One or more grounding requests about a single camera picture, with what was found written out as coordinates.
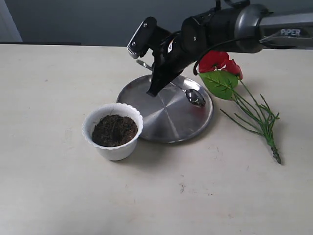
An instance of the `black cable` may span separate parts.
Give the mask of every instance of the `black cable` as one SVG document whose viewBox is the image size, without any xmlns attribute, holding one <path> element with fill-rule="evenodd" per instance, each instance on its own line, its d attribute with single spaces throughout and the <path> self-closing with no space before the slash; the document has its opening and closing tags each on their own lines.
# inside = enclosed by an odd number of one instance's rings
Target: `black cable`
<svg viewBox="0 0 313 235">
<path fill-rule="evenodd" d="M 202 58 L 211 50 L 213 50 L 214 48 L 216 47 L 219 47 L 221 45 L 224 45 L 224 44 L 228 44 L 228 43 L 233 43 L 233 42 L 236 42 L 236 41 L 240 41 L 240 40 L 244 40 L 244 39 L 251 39 L 251 38 L 254 38 L 254 37 L 244 37 L 244 38 L 236 38 L 236 39 L 231 39 L 231 40 L 228 40 L 228 41 L 225 41 L 225 42 L 222 42 L 222 43 L 217 43 L 211 47 L 209 47 L 201 56 L 200 58 L 196 61 L 195 65 L 194 65 L 194 68 L 193 68 L 193 71 L 194 71 L 194 75 L 197 76 L 198 75 L 198 72 L 197 72 L 197 66 L 199 65 L 200 61 L 202 60 Z"/>
</svg>

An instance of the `green leaf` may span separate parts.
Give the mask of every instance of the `green leaf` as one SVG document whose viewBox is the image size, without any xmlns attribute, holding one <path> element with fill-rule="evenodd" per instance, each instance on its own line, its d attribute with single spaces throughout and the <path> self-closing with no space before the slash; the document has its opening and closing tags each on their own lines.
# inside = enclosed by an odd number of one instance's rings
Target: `green leaf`
<svg viewBox="0 0 313 235">
<path fill-rule="evenodd" d="M 208 90 L 220 99 L 230 100 L 233 95 L 231 87 L 238 85 L 238 77 L 223 70 L 200 73 L 199 76 Z"/>
</svg>

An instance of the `gray wall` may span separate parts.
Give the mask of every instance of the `gray wall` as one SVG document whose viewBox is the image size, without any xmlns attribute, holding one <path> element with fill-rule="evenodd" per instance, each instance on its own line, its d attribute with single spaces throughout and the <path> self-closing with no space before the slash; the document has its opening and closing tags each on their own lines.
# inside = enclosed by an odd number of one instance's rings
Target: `gray wall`
<svg viewBox="0 0 313 235">
<path fill-rule="evenodd" d="M 25 42 L 80 42 L 125 46 L 147 16 L 168 30 L 214 0 L 5 0 Z M 251 0 L 272 11 L 313 7 L 313 0 Z"/>
</svg>

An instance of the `robotic arm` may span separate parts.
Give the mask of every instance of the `robotic arm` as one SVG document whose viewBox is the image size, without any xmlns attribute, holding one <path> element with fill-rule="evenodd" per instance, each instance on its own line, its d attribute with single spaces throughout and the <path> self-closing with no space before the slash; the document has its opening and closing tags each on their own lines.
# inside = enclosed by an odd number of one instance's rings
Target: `robotic arm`
<svg viewBox="0 0 313 235">
<path fill-rule="evenodd" d="M 148 49 L 154 57 L 152 82 L 147 94 L 155 97 L 190 64 L 197 65 L 210 50 L 257 53 L 264 48 L 313 47 L 313 10 L 275 14 L 249 0 L 216 7 L 184 20 L 181 30 L 171 33 L 146 18 L 130 40 L 127 49 L 137 59 Z"/>
</svg>

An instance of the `metal spoon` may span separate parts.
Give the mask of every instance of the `metal spoon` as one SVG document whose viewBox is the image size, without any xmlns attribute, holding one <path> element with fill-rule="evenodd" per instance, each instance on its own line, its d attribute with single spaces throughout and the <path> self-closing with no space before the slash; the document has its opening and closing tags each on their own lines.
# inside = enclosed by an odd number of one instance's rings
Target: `metal spoon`
<svg viewBox="0 0 313 235">
<path fill-rule="evenodd" d="M 142 60 L 136 60 L 136 62 L 138 64 L 140 64 L 141 66 L 149 69 L 150 71 L 153 71 L 152 67 L 147 65 Z M 203 107 L 205 105 L 205 100 L 204 100 L 203 96 L 198 91 L 196 91 L 195 89 L 187 89 L 187 90 L 185 90 L 185 89 L 181 88 L 180 86 L 174 84 L 173 82 L 170 82 L 170 83 L 172 85 L 180 88 L 183 92 L 185 92 L 185 95 L 186 95 L 188 101 L 191 104 L 193 104 L 195 106 L 198 106 L 198 107 Z"/>
</svg>

